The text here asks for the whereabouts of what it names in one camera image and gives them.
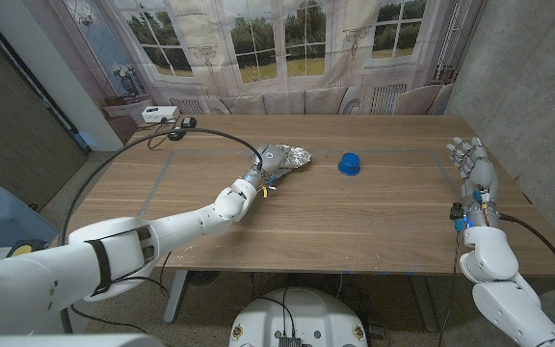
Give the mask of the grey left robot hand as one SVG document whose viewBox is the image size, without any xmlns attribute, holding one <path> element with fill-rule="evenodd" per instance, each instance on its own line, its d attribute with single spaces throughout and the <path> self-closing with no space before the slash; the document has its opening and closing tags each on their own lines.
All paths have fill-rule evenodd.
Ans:
<svg viewBox="0 0 555 347">
<path fill-rule="evenodd" d="M 287 153 L 279 146 L 263 144 L 256 150 L 261 160 L 254 154 L 251 157 L 251 166 L 242 176 L 244 180 L 255 188 L 271 185 L 273 181 L 291 172 L 282 167 Z"/>
</svg>

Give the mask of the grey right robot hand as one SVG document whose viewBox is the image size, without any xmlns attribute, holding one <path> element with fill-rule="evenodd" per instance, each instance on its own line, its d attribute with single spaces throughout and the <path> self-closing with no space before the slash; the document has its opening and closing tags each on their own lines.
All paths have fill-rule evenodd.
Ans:
<svg viewBox="0 0 555 347">
<path fill-rule="evenodd" d="M 498 177 L 481 140 L 460 137 L 446 146 L 462 180 L 462 206 L 470 227 L 499 227 Z"/>
</svg>

